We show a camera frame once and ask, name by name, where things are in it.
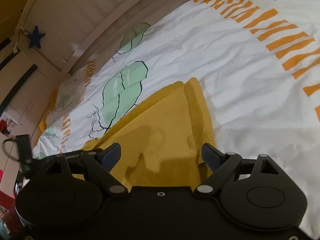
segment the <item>yellow wooden ceiling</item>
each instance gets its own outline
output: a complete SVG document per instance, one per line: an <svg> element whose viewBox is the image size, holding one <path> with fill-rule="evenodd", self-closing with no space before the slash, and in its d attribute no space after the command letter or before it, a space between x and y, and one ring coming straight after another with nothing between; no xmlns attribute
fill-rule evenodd
<svg viewBox="0 0 320 240"><path fill-rule="evenodd" d="M14 34L28 0L0 0L0 43Z"/></svg>

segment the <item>folded yellow towel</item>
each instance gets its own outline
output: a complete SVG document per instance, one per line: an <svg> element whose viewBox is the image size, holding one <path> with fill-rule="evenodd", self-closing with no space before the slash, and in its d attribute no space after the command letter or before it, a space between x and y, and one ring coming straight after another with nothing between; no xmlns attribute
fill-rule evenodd
<svg viewBox="0 0 320 240"><path fill-rule="evenodd" d="M111 174L124 186L190 186L211 173L201 159L205 142L214 145L211 118L195 78L176 82L144 100L84 150L121 145Z"/></svg>

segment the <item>star decoration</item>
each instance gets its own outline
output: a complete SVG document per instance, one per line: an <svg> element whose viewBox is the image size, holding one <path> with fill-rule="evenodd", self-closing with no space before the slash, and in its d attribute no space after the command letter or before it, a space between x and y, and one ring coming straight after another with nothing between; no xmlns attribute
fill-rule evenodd
<svg viewBox="0 0 320 240"><path fill-rule="evenodd" d="M32 34L27 34L27 38L30 40L29 43L29 49L32 47L37 47L38 49L41 49L40 46L40 39L45 36L45 33L39 33L38 25L36 25L35 29L33 30Z"/></svg>

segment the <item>bed sheet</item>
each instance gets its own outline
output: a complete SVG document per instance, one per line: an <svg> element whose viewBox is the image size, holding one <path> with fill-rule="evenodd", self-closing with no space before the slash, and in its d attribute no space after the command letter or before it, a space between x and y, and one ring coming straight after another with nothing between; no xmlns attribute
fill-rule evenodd
<svg viewBox="0 0 320 240"><path fill-rule="evenodd" d="M301 228L320 235L319 0L191 0L140 23L96 71L60 85L34 148L44 157L83 147L166 85L196 77L217 148L270 155L308 199Z"/></svg>

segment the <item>black cable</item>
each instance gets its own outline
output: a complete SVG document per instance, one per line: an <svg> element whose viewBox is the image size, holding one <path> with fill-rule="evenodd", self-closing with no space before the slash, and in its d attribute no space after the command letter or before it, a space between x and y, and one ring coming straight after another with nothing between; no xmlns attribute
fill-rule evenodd
<svg viewBox="0 0 320 240"><path fill-rule="evenodd" d="M10 153L7 152L7 150L5 149L5 146L4 146L4 144L5 144L6 142L15 142L15 141L14 141L13 138L8 138L8 139L5 139L5 140L2 142L2 151L3 151L4 155L6 155L8 158L10 158L10 159L12 159L12 160L14 160L14 161L16 161L16 162L20 162L19 159L15 158L15 157L12 157L12 156L10 155Z"/></svg>

